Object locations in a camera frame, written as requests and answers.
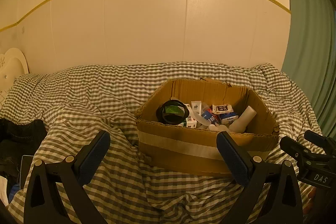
green object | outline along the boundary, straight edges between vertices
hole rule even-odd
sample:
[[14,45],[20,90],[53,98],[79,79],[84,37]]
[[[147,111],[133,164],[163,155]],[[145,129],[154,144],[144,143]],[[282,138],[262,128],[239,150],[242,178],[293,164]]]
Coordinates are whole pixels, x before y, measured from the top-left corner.
[[290,0],[291,26],[282,71],[306,94],[322,133],[336,134],[335,10],[330,0]]
[[184,116],[184,109],[179,106],[165,106],[166,114],[176,114],[179,116]]

cardboard box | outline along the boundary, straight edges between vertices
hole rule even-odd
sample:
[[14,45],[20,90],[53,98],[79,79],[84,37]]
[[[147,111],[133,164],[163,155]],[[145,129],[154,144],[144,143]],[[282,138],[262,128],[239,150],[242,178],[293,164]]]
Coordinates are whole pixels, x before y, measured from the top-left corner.
[[231,176],[216,147],[218,132],[157,121],[157,108],[172,96],[184,103],[230,104],[238,115],[250,105],[257,114],[246,128],[248,133],[230,133],[231,137],[251,156],[258,155],[262,159],[266,159],[278,143],[278,123],[252,89],[212,79],[174,79],[158,88],[136,112],[139,149],[151,158],[147,159],[150,165],[195,175]]

white carton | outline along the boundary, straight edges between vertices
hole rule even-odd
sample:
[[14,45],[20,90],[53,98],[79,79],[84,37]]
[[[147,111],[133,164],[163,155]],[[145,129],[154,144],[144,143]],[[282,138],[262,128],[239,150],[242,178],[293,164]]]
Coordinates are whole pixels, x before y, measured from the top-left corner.
[[198,115],[201,115],[201,105],[202,105],[202,101],[192,101],[191,102],[192,110]]
[[180,127],[196,128],[196,124],[197,124],[197,121],[196,121],[194,118],[188,116],[188,117],[184,120],[184,122],[178,124],[178,126],[180,126]]

black clamp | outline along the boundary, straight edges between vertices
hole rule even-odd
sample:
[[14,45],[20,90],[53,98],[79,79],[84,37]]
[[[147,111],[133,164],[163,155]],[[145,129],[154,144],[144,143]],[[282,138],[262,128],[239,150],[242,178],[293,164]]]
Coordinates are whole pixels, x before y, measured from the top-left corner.
[[282,164],[271,164],[259,156],[251,157],[227,132],[217,135],[217,149],[235,181],[245,187],[221,224],[245,224],[265,183],[271,185],[258,218],[252,223],[303,223],[300,189],[289,160]]
[[107,224],[84,191],[83,185],[91,181],[109,147],[109,133],[100,131],[76,156],[69,155],[62,162],[54,164],[37,160],[27,188],[24,224],[74,224],[64,208],[56,182],[63,183],[82,224]]
[[336,178],[335,141],[310,130],[305,132],[304,137],[323,148],[326,155],[312,153],[308,148],[287,136],[281,139],[280,148],[297,160],[299,181],[318,188],[330,189]]
[[336,142],[307,130],[304,138],[325,151],[326,155],[312,153],[289,137],[283,137],[280,148],[297,160],[297,179],[317,187],[314,206],[305,224],[329,224],[336,218]]

white headboard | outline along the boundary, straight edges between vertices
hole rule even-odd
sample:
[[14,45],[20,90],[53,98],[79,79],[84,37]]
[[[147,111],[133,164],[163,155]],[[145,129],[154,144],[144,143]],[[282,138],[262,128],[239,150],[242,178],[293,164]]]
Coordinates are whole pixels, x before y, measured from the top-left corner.
[[27,62],[18,48],[10,48],[5,54],[0,54],[0,108],[15,79],[26,73]]

